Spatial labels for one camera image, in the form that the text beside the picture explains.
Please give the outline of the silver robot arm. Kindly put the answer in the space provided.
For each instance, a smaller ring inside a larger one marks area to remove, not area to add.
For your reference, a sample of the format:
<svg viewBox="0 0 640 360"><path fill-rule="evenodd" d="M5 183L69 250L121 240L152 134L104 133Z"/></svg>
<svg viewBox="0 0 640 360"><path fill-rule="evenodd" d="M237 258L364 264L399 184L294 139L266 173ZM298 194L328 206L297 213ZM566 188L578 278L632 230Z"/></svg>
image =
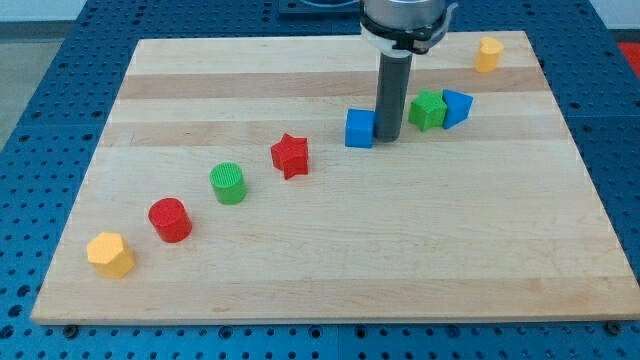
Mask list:
<svg viewBox="0 0 640 360"><path fill-rule="evenodd" d="M363 0L361 34L383 55L424 55L448 32L457 2L446 0Z"/></svg>

